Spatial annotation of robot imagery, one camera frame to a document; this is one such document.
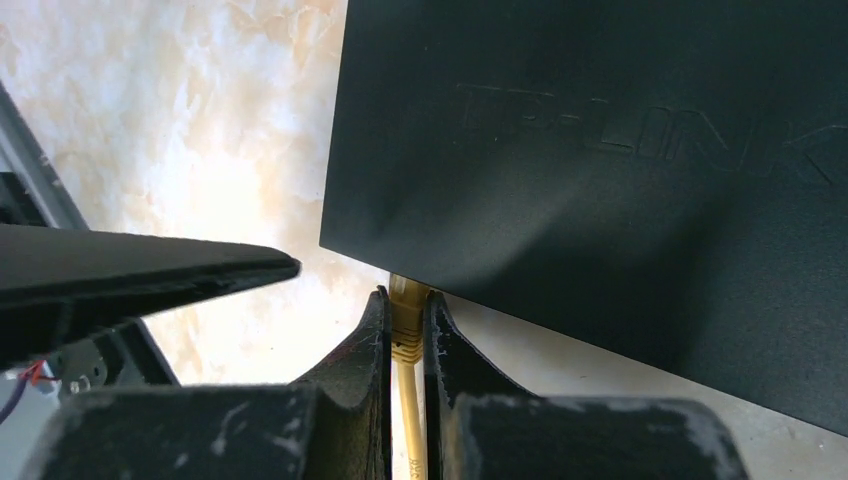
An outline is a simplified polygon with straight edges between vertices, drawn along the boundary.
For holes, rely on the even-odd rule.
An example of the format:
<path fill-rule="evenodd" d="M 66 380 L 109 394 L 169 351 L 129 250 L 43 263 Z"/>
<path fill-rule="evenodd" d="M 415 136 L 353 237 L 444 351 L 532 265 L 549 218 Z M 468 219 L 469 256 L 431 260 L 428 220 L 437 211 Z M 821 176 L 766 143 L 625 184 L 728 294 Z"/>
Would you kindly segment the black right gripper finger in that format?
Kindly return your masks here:
<path fill-rule="evenodd" d="M 423 324 L 429 477 L 503 478 L 519 457 L 521 402 L 535 395 L 460 332 L 443 294 L 428 295 Z"/>
<path fill-rule="evenodd" d="M 125 233 L 1 228 L 1 367 L 147 316 L 296 277 L 270 247 Z"/>
<path fill-rule="evenodd" d="M 293 384 L 312 394 L 304 479 L 392 476 L 391 313 L 382 286 L 340 344 Z"/>

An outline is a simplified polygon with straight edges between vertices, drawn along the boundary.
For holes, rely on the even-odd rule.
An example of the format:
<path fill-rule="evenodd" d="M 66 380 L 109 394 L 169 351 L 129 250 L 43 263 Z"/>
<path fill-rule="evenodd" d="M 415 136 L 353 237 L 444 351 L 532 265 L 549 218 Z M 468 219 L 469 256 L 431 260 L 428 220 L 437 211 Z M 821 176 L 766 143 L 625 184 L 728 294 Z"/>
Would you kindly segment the black network switch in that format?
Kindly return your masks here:
<path fill-rule="evenodd" d="M 847 431 L 843 1 L 352 1 L 320 243 Z"/>

